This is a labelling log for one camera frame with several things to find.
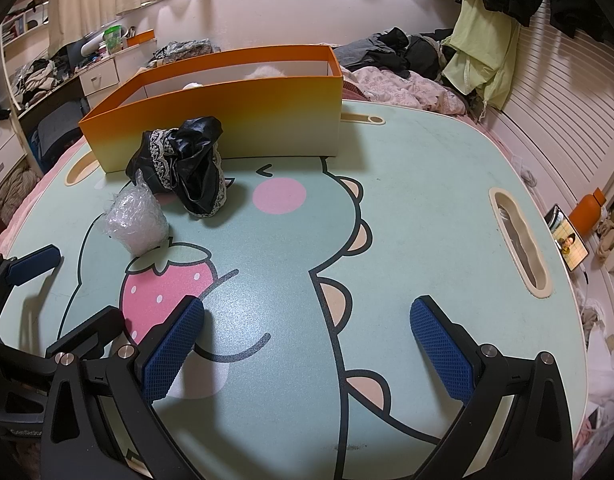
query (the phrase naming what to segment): silver screw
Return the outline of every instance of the silver screw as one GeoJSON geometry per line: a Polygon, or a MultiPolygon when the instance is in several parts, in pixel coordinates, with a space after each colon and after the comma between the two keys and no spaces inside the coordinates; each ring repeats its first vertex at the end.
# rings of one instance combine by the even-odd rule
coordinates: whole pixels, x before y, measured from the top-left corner
{"type": "Polygon", "coordinates": [[[63,366],[67,366],[71,364],[73,360],[74,360],[74,354],[65,354],[64,356],[61,357],[61,364],[63,366]]]}
{"type": "Polygon", "coordinates": [[[118,349],[118,357],[121,359],[127,359],[132,355],[134,355],[134,347],[131,345],[121,346],[121,348],[118,349]]]}
{"type": "Polygon", "coordinates": [[[551,355],[549,352],[541,352],[540,360],[546,365],[552,365],[554,361],[553,355],[551,355]]]}
{"type": "Polygon", "coordinates": [[[498,355],[498,349],[490,344],[481,346],[480,351],[485,357],[496,357],[498,355]]]}

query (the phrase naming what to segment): bottle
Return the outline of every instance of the bottle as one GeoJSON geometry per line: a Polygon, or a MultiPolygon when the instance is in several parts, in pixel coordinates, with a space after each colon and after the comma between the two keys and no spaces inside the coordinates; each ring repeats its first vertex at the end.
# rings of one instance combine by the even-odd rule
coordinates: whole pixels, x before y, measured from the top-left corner
{"type": "Polygon", "coordinates": [[[582,200],[569,215],[571,225],[575,227],[581,237],[587,236],[596,222],[600,219],[600,209],[607,199],[600,189],[596,188],[593,194],[583,196],[582,200]]]}

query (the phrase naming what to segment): strawberry illustration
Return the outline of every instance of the strawberry illustration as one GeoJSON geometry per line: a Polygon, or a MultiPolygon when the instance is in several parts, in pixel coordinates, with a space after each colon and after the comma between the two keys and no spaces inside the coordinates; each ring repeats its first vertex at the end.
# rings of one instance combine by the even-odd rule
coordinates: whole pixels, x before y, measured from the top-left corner
{"type": "Polygon", "coordinates": [[[185,295],[201,296],[215,282],[217,274],[210,257],[202,247],[172,243],[169,238],[129,264],[120,308],[135,343],[162,323],[185,295]]]}

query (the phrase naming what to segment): phone screen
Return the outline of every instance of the phone screen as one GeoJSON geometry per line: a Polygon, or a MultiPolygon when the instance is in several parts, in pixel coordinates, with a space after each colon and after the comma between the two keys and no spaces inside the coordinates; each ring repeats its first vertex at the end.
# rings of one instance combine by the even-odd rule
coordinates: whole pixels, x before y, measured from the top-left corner
{"type": "Polygon", "coordinates": [[[558,205],[547,213],[545,221],[565,265],[569,270],[574,270],[589,254],[582,238],[558,205]]]}

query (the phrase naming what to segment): bubble wrap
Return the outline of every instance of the bubble wrap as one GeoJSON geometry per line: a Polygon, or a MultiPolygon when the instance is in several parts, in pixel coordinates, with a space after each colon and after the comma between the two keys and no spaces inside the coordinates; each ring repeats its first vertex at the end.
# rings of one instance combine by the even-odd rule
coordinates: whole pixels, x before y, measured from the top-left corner
{"type": "Polygon", "coordinates": [[[105,214],[105,234],[116,238],[134,256],[158,247],[169,234],[169,224],[161,205],[136,172],[136,185],[125,186],[105,214]]]}

